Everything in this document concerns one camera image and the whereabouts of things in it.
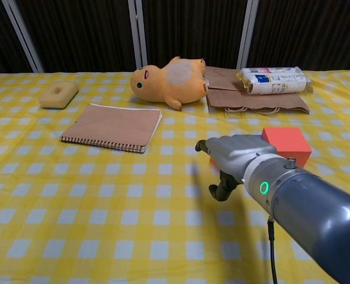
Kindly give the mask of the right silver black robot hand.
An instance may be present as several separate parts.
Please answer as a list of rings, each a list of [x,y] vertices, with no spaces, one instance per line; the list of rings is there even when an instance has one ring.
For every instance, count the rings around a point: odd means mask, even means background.
[[[244,184],[244,174],[253,160],[277,153],[274,146],[251,134],[199,140],[195,150],[207,153],[220,172],[220,183],[209,186],[212,197],[217,201],[226,201],[238,185]]]

